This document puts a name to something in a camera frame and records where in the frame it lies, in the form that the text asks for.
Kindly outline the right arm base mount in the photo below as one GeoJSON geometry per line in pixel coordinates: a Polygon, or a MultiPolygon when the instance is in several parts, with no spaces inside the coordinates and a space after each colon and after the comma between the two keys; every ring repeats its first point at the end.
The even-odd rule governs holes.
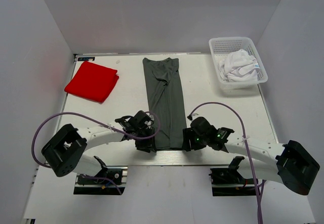
{"type": "Polygon", "coordinates": [[[238,172],[243,156],[236,156],[227,167],[210,169],[213,197],[256,196],[252,178],[244,178],[238,172]]]}

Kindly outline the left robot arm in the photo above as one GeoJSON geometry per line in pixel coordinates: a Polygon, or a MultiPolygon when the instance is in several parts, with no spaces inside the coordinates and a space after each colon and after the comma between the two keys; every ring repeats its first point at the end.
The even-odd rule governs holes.
{"type": "Polygon", "coordinates": [[[135,141],[137,150],[147,153],[156,152],[155,136],[159,129],[158,117],[152,112],[138,111],[134,116],[123,116],[111,124],[95,119],[96,127],[78,129],[72,124],[61,127],[43,146],[41,153],[57,177],[71,172],[89,175],[96,183],[102,183],[107,177],[107,166],[97,156],[89,157],[85,152],[91,148],[135,141]]]}

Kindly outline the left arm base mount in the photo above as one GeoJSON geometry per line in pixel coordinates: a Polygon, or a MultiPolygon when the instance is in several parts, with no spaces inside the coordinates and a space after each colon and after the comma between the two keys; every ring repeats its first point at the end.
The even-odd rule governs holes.
{"type": "Polygon", "coordinates": [[[127,167],[107,166],[97,156],[85,159],[82,164],[85,163],[89,163],[90,167],[95,168],[95,174],[77,174],[73,191],[75,195],[122,195],[126,188],[127,167]]]}

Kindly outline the white t-shirt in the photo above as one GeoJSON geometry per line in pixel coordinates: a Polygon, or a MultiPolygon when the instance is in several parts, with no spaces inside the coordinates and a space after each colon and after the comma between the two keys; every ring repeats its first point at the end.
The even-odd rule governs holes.
{"type": "Polygon", "coordinates": [[[260,66],[245,50],[229,53],[219,61],[220,77],[226,82],[257,81],[260,66]]]}

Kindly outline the dark green t-shirt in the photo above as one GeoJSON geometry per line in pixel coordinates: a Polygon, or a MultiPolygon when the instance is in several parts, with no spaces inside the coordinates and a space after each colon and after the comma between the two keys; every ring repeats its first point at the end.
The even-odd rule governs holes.
{"type": "Polygon", "coordinates": [[[162,61],[143,59],[149,111],[160,120],[155,136],[158,150],[182,150],[186,128],[183,91],[179,75],[179,59],[162,61]]]}

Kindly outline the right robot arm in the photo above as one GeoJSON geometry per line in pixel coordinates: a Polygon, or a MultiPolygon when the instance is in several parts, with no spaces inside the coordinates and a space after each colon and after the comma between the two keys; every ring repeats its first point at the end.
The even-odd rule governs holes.
{"type": "Polygon", "coordinates": [[[272,144],[244,139],[230,128],[215,128],[203,117],[183,129],[183,147],[185,151],[210,147],[236,155],[228,167],[211,169],[210,177],[216,188],[251,187],[255,177],[283,184],[294,193],[307,196],[320,170],[320,165],[299,142],[272,144]]]}

